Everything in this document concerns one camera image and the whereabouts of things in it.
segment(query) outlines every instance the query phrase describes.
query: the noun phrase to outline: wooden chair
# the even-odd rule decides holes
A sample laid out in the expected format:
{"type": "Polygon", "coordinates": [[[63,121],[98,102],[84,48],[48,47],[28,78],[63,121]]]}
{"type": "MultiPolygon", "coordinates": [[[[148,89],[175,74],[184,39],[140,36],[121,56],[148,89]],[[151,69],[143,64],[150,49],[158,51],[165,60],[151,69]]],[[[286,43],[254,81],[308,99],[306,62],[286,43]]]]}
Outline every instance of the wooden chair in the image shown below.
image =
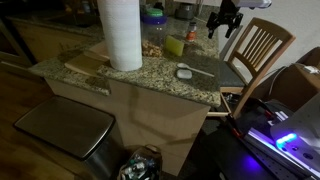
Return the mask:
{"type": "Polygon", "coordinates": [[[253,18],[240,36],[228,61],[220,61],[221,105],[226,112],[208,112],[208,117],[231,116],[237,118],[244,104],[260,80],[294,41],[295,36],[284,28],[259,18],[253,18]],[[242,63],[252,78],[247,81],[234,64],[242,63]],[[231,110],[223,93],[238,93],[235,107],[231,110]]]}

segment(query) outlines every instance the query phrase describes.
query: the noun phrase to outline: stainless steel trash can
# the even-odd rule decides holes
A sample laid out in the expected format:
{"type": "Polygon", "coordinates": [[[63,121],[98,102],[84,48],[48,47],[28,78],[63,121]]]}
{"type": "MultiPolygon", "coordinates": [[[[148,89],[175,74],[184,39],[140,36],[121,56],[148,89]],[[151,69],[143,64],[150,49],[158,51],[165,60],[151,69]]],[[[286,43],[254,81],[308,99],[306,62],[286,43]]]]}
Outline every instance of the stainless steel trash can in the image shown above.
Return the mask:
{"type": "Polygon", "coordinates": [[[43,144],[46,155],[83,179],[113,179],[125,158],[115,118],[69,99],[55,96],[14,125],[57,148],[43,144]]]}

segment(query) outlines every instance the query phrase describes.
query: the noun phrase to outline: cutting board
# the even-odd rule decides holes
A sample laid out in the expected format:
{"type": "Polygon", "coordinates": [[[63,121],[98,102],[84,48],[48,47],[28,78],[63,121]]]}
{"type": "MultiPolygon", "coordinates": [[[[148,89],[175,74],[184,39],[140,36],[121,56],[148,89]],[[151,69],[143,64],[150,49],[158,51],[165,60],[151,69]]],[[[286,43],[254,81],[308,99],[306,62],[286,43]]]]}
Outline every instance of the cutting board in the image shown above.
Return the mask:
{"type": "Polygon", "coordinates": [[[70,61],[64,63],[65,67],[71,69],[72,71],[85,74],[88,76],[97,77],[97,70],[99,66],[103,65],[105,62],[99,61],[93,58],[89,58],[84,54],[81,54],[70,61]]]}
{"type": "Polygon", "coordinates": [[[102,42],[92,46],[91,48],[85,50],[84,55],[86,55],[90,58],[99,60],[99,61],[103,61],[103,62],[108,61],[109,55],[107,52],[106,42],[102,41],[102,42]]]}

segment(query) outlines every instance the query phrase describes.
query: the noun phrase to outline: glass jar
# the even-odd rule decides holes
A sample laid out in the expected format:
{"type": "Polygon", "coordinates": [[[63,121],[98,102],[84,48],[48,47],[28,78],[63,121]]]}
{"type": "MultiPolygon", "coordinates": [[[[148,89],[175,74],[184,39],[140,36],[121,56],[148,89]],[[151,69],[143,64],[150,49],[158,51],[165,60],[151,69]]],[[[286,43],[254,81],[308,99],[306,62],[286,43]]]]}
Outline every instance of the glass jar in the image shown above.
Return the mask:
{"type": "Polygon", "coordinates": [[[147,57],[161,57],[166,35],[167,17],[160,9],[148,9],[142,15],[142,55],[147,57]]]}

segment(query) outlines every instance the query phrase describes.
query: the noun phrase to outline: cabinet door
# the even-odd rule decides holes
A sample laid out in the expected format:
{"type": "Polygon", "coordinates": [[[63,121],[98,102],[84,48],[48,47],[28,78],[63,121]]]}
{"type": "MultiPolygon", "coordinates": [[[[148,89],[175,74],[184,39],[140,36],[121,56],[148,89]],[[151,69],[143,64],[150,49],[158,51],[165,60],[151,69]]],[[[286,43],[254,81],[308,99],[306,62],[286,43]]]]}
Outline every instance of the cabinet door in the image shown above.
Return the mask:
{"type": "Polygon", "coordinates": [[[38,62],[56,57],[90,38],[21,22],[13,24],[38,62]]]}

